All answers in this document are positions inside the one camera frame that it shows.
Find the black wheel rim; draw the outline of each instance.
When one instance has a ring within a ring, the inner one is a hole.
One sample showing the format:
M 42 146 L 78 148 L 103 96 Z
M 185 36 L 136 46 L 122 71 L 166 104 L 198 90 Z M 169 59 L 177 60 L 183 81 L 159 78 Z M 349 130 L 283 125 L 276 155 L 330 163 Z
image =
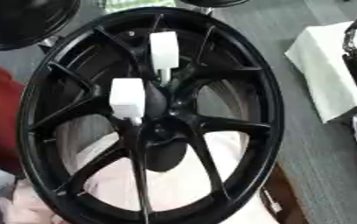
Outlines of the black wheel rim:
M 86 73 L 79 74 L 73 70 L 81 66 L 76 65 L 74 58 L 85 55 L 79 49 L 88 49 L 90 43 L 98 40 L 111 45 L 115 53 L 127 59 L 129 69 L 119 77 L 141 77 L 144 81 L 156 83 L 150 60 L 145 57 L 149 50 L 147 35 L 130 44 L 122 36 L 133 24 L 142 27 L 141 30 L 146 33 L 174 29 L 178 31 L 178 37 L 181 32 L 186 35 L 188 31 L 200 33 L 203 37 L 194 57 L 185 66 L 191 71 L 185 72 L 189 75 L 178 76 L 179 84 L 166 91 L 171 92 L 168 94 L 168 109 L 140 127 L 113 116 L 107 98 L 109 93 L 105 91 L 110 83 L 105 86 L 103 83 L 106 81 L 102 80 L 102 84 L 97 85 L 95 73 L 92 73 L 94 77 L 88 77 Z M 205 65 L 202 57 L 205 57 L 205 47 L 209 47 L 210 39 L 221 44 L 229 43 L 232 46 L 229 50 L 238 55 L 240 66 L 232 69 Z M 262 108 L 259 122 L 196 113 L 193 99 L 200 87 L 221 80 L 250 83 L 256 88 Z M 77 99 L 72 99 L 70 104 L 67 101 L 67 106 L 61 109 L 47 107 L 46 99 L 56 104 L 60 102 L 55 98 L 57 93 L 65 98 L 65 89 L 58 84 L 63 81 L 70 81 L 77 87 Z M 55 128 L 90 114 L 107 118 L 121 138 L 71 176 L 58 162 L 60 156 L 56 149 Z M 183 137 L 192 145 L 212 183 L 213 192 L 210 195 L 189 206 L 165 212 L 152 211 L 145 187 L 142 151 L 150 138 L 144 133 L 154 130 L 156 124 L 174 126 L 177 137 Z M 259 52 L 240 33 L 216 19 L 189 10 L 145 8 L 102 17 L 69 35 L 49 52 L 24 91 L 18 114 L 17 140 L 24 170 L 36 191 L 56 213 L 71 223 L 218 223 L 242 207 L 270 174 L 277 159 L 283 124 L 283 102 L 274 74 Z M 236 130 L 250 135 L 248 155 L 225 183 L 215 170 L 202 136 L 205 132 L 218 130 Z M 122 157 L 131 158 L 133 164 L 141 203 L 139 212 L 107 205 L 82 190 L 82 184 L 88 177 Z
M 61 30 L 75 15 L 79 0 L 0 0 L 0 51 L 31 46 Z

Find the pink cloth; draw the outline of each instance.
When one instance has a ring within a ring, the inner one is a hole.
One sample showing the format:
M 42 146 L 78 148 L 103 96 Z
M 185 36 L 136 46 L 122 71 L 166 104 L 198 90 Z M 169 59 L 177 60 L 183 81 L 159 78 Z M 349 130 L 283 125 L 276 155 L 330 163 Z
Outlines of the pink cloth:
M 77 169 L 104 151 L 117 140 L 116 133 L 104 136 L 77 155 Z M 222 179 L 227 179 L 243 153 L 240 137 L 234 132 L 214 132 L 206 135 L 213 160 Z M 150 203 L 154 211 L 182 207 L 210 193 L 210 181 L 191 147 L 183 161 L 168 172 L 147 171 Z M 91 177 L 85 190 L 110 205 L 139 210 L 137 189 L 130 161 L 122 158 Z M 27 180 L 18 182 L 13 201 L 0 199 L 6 224 L 64 224 L 32 190 Z M 257 193 L 240 211 L 224 224 L 277 224 Z

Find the wheel rim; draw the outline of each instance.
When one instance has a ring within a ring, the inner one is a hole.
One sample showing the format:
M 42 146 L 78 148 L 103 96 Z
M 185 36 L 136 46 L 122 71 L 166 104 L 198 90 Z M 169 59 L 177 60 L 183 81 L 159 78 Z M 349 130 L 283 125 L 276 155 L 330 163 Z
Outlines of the wheel rim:
M 179 38 L 181 33 L 187 34 L 188 31 L 201 33 L 203 37 L 194 56 L 185 65 L 185 69 L 188 69 L 185 74 L 188 75 L 177 75 L 179 84 L 167 89 L 166 92 L 170 92 L 166 96 L 169 99 L 167 109 L 158 118 L 145 121 L 140 127 L 115 119 L 103 84 L 106 81 L 102 79 L 101 85 L 95 84 L 98 77 L 90 80 L 90 77 L 73 71 L 75 64 L 79 64 L 74 58 L 85 55 L 79 49 L 87 49 L 90 43 L 98 40 L 111 45 L 121 58 L 128 59 L 129 70 L 122 73 L 123 76 L 142 77 L 155 84 L 150 60 L 144 57 L 148 52 L 148 39 L 143 37 L 141 41 L 137 39 L 129 44 L 121 36 L 132 29 L 131 24 L 137 24 L 137 27 L 143 25 L 143 30 L 147 27 L 146 33 L 174 29 L 178 31 Z M 239 66 L 232 70 L 205 64 L 202 60 L 207 57 L 204 53 L 210 41 L 221 45 L 228 43 L 223 47 L 232 50 L 232 55 L 236 54 Z M 140 43 L 141 47 L 136 47 L 136 43 Z M 58 110 L 57 105 L 48 107 L 44 101 L 52 101 L 57 93 L 62 98 L 66 97 L 68 93 L 57 84 L 62 81 L 62 77 L 73 83 L 78 92 L 75 101 Z M 250 83 L 256 88 L 261 107 L 260 122 L 197 114 L 196 102 L 193 100 L 196 93 L 209 82 L 220 80 Z M 121 140 L 70 176 L 64 165 L 58 162 L 60 156 L 56 149 L 55 129 L 66 121 L 90 114 L 100 114 L 107 118 L 121 135 Z M 195 12 L 149 8 L 103 17 L 80 28 L 55 46 L 24 91 L 18 115 L 17 139 L 24 170 L 36 191 L 55 212 L 72 223 L 217 223 L 242 207 L 270 174 L 276 162 L 283 122 L 282 98 L 274 75 L 242 35 L 213 18 Z M 139 151 L 143 151 L 143 145 L 152 138 L 144 133 L 150 133 L 148 130 L 154 130 L 156 124 L 162 127 L 173 125 L 175 133 L 179 133 L 177 137 L 183 137 L 193 146 L 212 183 L 213 192 L 210 195 L 189 206 L 165 212 L 152 211 L 144 183 L 144 154 Z M 236 130 L 251 136 L 248 156 L 241 160 L 225 183 L 221 181 L 207 153 L 207 145 L 201 134 L 218 130 Z M 131 158 L 134 167 L 141 203 L 139 212 L 109 206 L 82 190 L 82 184 L 88 177 L 122 157 Z

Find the wheel spoke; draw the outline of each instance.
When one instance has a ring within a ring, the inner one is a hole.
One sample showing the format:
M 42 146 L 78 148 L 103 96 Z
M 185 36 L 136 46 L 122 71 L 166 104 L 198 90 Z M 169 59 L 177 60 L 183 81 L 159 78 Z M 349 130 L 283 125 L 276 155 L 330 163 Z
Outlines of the wheel spoke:
M 212 195 L 218 200 L 230 200 L 227 189 L 225 188 L 218 169 L 215 165 L 210 150 L 203 134 L 200 131 L 194 131 L 190 136 L 190 145 L 198 155 L 200 162 L 205 167 L 208 177 L 210 178 Z
M 94 157 L 90 162 L 80 168 L 65 184 L 59 187 L 55 192 L 57 194 L 83 193 L 83 186 L 86 181 L 97 173 L 103 167 L 114 163 L 120 158 L 128 156 L 128 151 L 123 148 L 122 140 L 118 140 L 109 146 L 106 150 Z
M 149 224 L 152 208 L 146 178 L 145 129 L 134 126 L 130 121 L 125 121 L 124 125 L 126 129 L 124 134 L 124 147 L 129 150 L 143 223 Z
M 212 131 L 240 131 L 251 137 L 264 137 L 270 131 L 267 123 L 248 122 L 224 117 L 201 116 L 200 122 L 205 132 Z
M 87 97 L 80 99 L 64 108 L 43 118 L 30 126 L 30 131 L 52 131 L 62 123 L 68 122 L 81 116 L 102 114 L 104 110 L 110 110 L 107 96 Z
M 106 31 L 103 27 L 98 27 L 95 29 L 95 32 L 100 33 L 110 44 L 116 46 L 119 51 L 123 54 L 127 55 L 130 58 L 132 66 L 136 69 L 136 72 L 139 74 L 139 61 L 137 56 L 132 51 L 132 47 L 127 43 L 123 42 L 119 38 L 111 35 L 108 31 Z
M 175 95 L 179 98 L 195 98 L 205 85 L 215 81 L 243 80 L 247 83 L 256 83 L 262 69 L 257 66 L 243 67 L 235 70 L 215 70 L 206 66 L 195 68 L 194 75 L 182 80 Z
M 203 38 L 203 42 L 199 46 L 198 51 L 196 52 L 196 64 L 201 65 L 201 57 L 203 56 L 204 51 L 206 50 L 206 45 L 210 41 L 210 38 L 213 36 L 213 33 L 215 31 L 215 26 L 212 25 L 208 28 L 205 37 Z
M 90 91 L 94 86 L 94 84 L 90 80 L 85 79 L 83 76 L 69 70 L 68 68 L 62 66 L 61 64 L 55 61 L 49 62 L 49 67 L 54 72 L 57 71 L 58 73 L 64 74 L 68 79 L 74 81 L 76 84 L 78 84 L 81 88 L 83 88 L 86 91 Z

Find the gray floor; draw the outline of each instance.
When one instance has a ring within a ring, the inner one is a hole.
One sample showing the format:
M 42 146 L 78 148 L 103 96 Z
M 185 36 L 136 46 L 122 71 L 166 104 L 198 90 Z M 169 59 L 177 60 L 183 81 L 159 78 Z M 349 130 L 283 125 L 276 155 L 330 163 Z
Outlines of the gray floor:
M 83 1 L 78 17 L 62 33 L 99 13 L 90 0 Z M 347 128 L 320 122 L 303 76 L 284 57 L 306 26 L 357 18 L 357 0 L 252 0 L 217 10 L 215 16 L 247 36 L 274 69 L 286 107 L 280 162 L 310 223 L 357 224 L 356 144 Z M 42 57 L 36 46 L 0 52 L 0 66 L 25 83 Z

